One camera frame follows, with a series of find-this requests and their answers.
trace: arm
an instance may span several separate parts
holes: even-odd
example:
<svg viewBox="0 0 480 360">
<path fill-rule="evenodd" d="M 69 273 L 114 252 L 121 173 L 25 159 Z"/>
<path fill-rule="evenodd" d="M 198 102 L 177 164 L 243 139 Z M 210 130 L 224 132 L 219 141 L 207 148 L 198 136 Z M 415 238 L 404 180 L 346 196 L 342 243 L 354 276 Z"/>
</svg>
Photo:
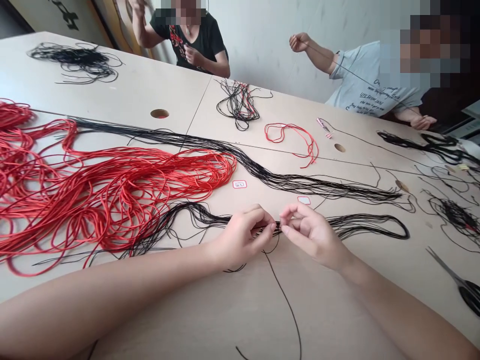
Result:
<svg viewBox="0 0 480 360">
<path fill-rule="evenodd" d="M 230 77 L 230 64 L 225 50 L 215 55 L 215 59 L 216 62 L 203 56 L 203 62 L 200 66 L 213 75 L 228 79 Z"/>
<path fill-rule="evenodd" d="M 328 75 L 331 75 L 337 66 L 338 54 L 321 47 L 305 32 L 293 35 L 290 38 L 290 47 L 296 53 L 306 52 L 312 64 Z"/>
<path fill-rule="evenodd" d="M 150 24 L 145 24 L 145 0 L 130 0 L 132 12 L 133 33 L 138 44 L 151 49 L 165 39 L 157 34 Z"/>
<path fill-rule="evenodd" d="M 230 64 L 225 50 L 215 55 L 215 59 L 217 61 L 215 62 L 207 59 L 197 49 L 188 46 L 187 44 L 185 44 L 183 48 L 185 49 L 185 57 L 189 64 L 192 64 L 196 67 L 201 67 L 211 72 L 213 75 L 222 78 L 230 77 Z"/>
<path fill-rule="evenodd" d="M 291 204 L 280 221 L 292 243 L 345 279 L 409 359 L 480 359 L 479 350 L 455 327 L 353 255 L 313 209 Z"/>
<path fill-rule="evenodd" d="M 394 112 L 394 114 L 398 120 L 409 123 L 412 128 L 417 130 L 428 130 L 430 125 L 437 122 L 434 117 L 422 116 L 418 106 L 407 107 L 403 111 Z"/>
<path fill-rule="evenodd" d="M 0 304 L 0 359 L 68 359 L 167 293 L 244 264 L 275 227 L 254 205 L 212 242 L 109 262 L 30 289 Z"/>
</svg>

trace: right hand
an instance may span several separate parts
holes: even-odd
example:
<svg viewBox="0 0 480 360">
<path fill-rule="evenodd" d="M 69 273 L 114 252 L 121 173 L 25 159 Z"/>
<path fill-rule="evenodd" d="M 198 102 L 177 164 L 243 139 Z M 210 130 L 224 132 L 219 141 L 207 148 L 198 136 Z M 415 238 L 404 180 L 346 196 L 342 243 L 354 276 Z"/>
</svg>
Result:
<svg viewBox="0 0 480 360">
<path fill-rule="evenodd" d="M 145 16 L 145 0 L 128 0 L 133 13 L 140 18 Z"/>
<path fill-rule="evenodd" d="M 301 53 L 308 49 L 310 36 L 306 32 L 301 32 L 290 37 L 290 47 L 295 53 Z"/>
<path fill-rule="evenodd" d="M 280 213 L 285 236 L 323 266 L 341 272 L 355 259 L 329 222 L 303 203 L 288 205 Z"/>
<path fill-rule="evenodd" d="M 261 234 L 255 236 L 260 228 Z M 209 242 L 211 259 L 219 270 L 235 269 L 258 254 L 272 239 L 277 223 L 260 205 L 234 214 L 220 236 Z"/>
</svg>

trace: number label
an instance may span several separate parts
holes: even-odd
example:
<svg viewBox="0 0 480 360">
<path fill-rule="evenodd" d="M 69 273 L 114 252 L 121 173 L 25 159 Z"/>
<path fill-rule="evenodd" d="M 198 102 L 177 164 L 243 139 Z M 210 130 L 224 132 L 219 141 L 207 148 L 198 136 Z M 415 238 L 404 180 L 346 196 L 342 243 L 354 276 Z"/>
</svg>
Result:
<svg viewBox="0 0 480 360">
<path fill-rule="evenodd" d="M 234 189 L 245 189 L 247 187 L 247 182 L 245 180 L 238 180 L 232 183 Z"/>
</svg>

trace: left hand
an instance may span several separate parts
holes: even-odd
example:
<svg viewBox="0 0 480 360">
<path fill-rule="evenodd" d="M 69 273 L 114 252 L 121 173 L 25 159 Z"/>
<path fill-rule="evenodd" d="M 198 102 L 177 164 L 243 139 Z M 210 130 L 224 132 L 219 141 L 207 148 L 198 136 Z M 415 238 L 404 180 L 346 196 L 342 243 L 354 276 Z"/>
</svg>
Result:
<svg viewBox="0 0 480 360">
<path fill-rule="evenodd" d="M 185 57 L 189 64 L 196 67 L 201 67 L 203 65 L 205 58 L 198 50 L 187 44 L 185 44 L 183 48 L 185 49 Z"/>
<path fill-rule="evenodd" d="M 220 236 L 209 243 L 213 261 L 221 270 L 245 264 L 268 244 L 276 227 L 274 218 L 258 204 L 237 212 Z"/>
<path fill-rule="evenodd" d="M 435 124 L 437 119 L 428 115 L 420 116 L 418 115 L 415 117 L 411 122 L 410 125 L 412 128 L 416 130 L 428 130 L 430 125 Z"/>
</svg>

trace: bundle of black cords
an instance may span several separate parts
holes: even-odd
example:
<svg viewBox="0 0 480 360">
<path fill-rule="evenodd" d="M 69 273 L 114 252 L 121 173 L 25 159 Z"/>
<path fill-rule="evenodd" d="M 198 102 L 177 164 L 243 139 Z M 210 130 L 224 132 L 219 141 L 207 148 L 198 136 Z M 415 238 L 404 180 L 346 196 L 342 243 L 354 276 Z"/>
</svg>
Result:
<svg viewBox="0 0 480 360">
<path fill-rule="evenodd" d="M 87 76 L 70 76 L 75 81 L 63 81 L 56 84 L 92 84 L 96 81 L 103 83 L 114 82 L 119 73 L 113 69 L 123 65 L 123 62 L 115 55 L 98 51 L 98 45 L 77 43 L 77 48 L 66 45 L 58 45 L 52 42 L 42 42 L 36 48 L 30 50 L 29 57 L 39 60 L 50 60 L 60 63 L 62 70 L 69 73 L 85 72 Z"/>
<path fill-rule="evenodd" d="M 421 145 L 385 131 L 378 132 L 378 135 L 389 144 L 436 154 L 450 165 L 462 164 L 464 160 L 468 160 L 477 165 L 477 167 L 471 167 L 471 170 L 480 173 L 480 160 L 463 150 L 452 149 L 452 147 L 456 147 L 459 142 L 451 136 L 441 138 L 427 133 L 421 133 L 421 137 L 427 142 L 426 145 Z"/>
<path fill-rule="evenodd" d="M 231 154 L 242 164 L 255 178 L 260 179 L 272 189 L 283 190 L 301 195 L 320 195 L 327 199 L 351 198 L 363 201 L 367 204 L 390 203 L 399 199 L 402 194 L 398 189 L 380 190 L 374 186 L 359 184 L 330 182 L 311 176 L 295 174 L 275 174 L 249 158 L 238 147 L 219 140 L 202 137 L 177 134 L 166 129 L 145 130 L 133 126 L 112 125 L 107 123 L 93 122 L 81 118 L 71 118 L 76 121 L 79 128 L 87 130 L 81 133 L 104 132 L 126 136 L 130 139 L 139 140 L 146 144 L 166 144 L 187 149 L 213 150 L 218 153 Z"/>
<path fill-rule="evenodd" d="M 427 190 L 423 191 L 431 196 L 428 202 L 435 214 L 444 220 L 445 225 L 451 224 L 460 234 L 465 235 L 480 250 L 480 223 L 478 218 L 450 199 L 438 198 Z M 478 250 L 468 249 L 453 241 L 443 229 L 445 225 L 442 225 L 441 228 L 454 244 L 468 252 L 480 253 Z"/>
<path fill-rule="evenodd" d="M 154 216 L 150 220 L 149 225 L 147 226 L 147 230 L 145 230 L 143 234 L 140 234 L 138 236 L 138 240 L 135 242 L 135 246 L 133 247 L 133 249 L 123 253 L 121 258 L 127 256 L 143 255 L 147 253 L 150 249 L 152 249 L 155 244 L 157 244 L 158 241 L 163 239 L 165 236 L 168 236 L 170 238 L 176 238 L 178 240 L 179 246 L 182 247 L 182 244 L 180 242 L 181 239 L 172 229 L 172 227 L 175 218 L 183 210 L 186 210 L 190 213 L 190 218 L 193 226 L 196 229 L 200 230 L 195 235 L 198 235 L 199 233 L 202 233 L 209 228 L 223 229 L 225 228 L 225 226 L 227 226 L 230 219 L 232 218 L 231 215 L 212 215 L 203 204 L 198 202 L 177 202 L 168 211 L 164 212 L 163 214 Z M 410 232 L 407 227 L 399 219 L 391 215 L 373 215 L 360 213 L 327 217 L 326 220 L 335 230 L 336 234 L 342 241 L 354 235 L 363 233 L 380 234 L 400 240 L 407 240 L 410 238 Z M 397 224 L 402 231 L 400 233 L 396 233 L 380 226 L 380 224 L 385 224 L 388 222 Z M 278 236 L 281 233 L 281 230 L 279 229 L 280 222 L 277 221 L 276 225 L 277 228 L 274 231 L 273 236 Z"/>
<path fill-rule="evenodd" d="M 227 118 L 235 119 L 235 126 L 240 131 L 248 130 L 251 121 L 260 119 L 260 114 L 254 105 L 254 98 L 270 99 L 274 97 L 272 91 L 270 91 L 270 96 L 267 97 L 252 96 L 252 93 L 260 88 L 256 87 L 250 90 L 249 84 L 243 84 L 238 81 L 234 81 L 232 85 L 229 85 L 226 79 L 215 81 L 220 84 L 222 90 L 227 95 L 226 98 L 216 105 L 216 110 Z M 222 110 L 221 105 L 224 103 L 226 103 L 228 113 Z"/>
</svg>

